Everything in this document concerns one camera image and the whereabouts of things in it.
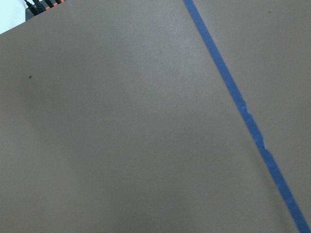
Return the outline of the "orange connector board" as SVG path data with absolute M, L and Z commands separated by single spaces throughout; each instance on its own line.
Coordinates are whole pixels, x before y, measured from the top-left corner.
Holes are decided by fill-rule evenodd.
M 27 21 L 64 2 L 65 0 L 24 0 L 27 6 L 25 9 L 25 20 Z

